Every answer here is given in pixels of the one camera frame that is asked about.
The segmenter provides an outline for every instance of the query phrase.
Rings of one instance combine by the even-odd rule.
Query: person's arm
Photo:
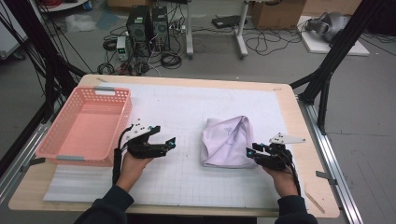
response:
[[[111,187],[105,197],[95,200],[92,207],[85,211],[75,224],[126,224],[125,210],[134,202],[128,192],[151,161],[152,159],[136,159],[130,153],[125,153],[116,185]]]
[[[297,187],[289,170],[282,172],[263,168],[274,179],[274,186],[280,199],[279,218],[275,224],[318,224],[317,219],[306,212],[304,198],[298,196]]]

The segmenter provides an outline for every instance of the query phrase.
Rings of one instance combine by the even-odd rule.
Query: computer tower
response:
[[[168,51],[170,49],[168,12],[166,7],[152,9],[152,26],[155,36],[155,50]]]
[[[148,6],[132,6],[126,28],[136,57],[151,55],[150,42],[154,37]]]

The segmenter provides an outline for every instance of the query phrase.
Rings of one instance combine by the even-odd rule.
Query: desk leg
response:
[[[187,1],[186,51],[187,57],[189,57],[189,59],[192,59],[194,48],[192,46],[191,0]]]
[[[245,0],[242,5],[241,21],[239,22],[238,29],[235,29],[236,41],[239,48],[241,49],[241,59],[248,56],[247,46],[245,45],[244,38],[242,37],[242,32],[244,31],[245,19],[248,14],[248,0]]]

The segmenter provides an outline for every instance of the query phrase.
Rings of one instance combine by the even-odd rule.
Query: folded cloth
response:
[[[203,166],[223,168],[254,168],[256,162],[247,157],[246,147],[253,142],[253,129],[247,117],[208,119],[202,134]]]

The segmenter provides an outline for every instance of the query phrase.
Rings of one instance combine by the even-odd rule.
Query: person's left hand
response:
[[[139,179],[143,173],[143,169],[153,159],[137,159],[127,152],[123,156],[122,169],[120,178],[116,185],[129,192],[134,186],[134,183]]]

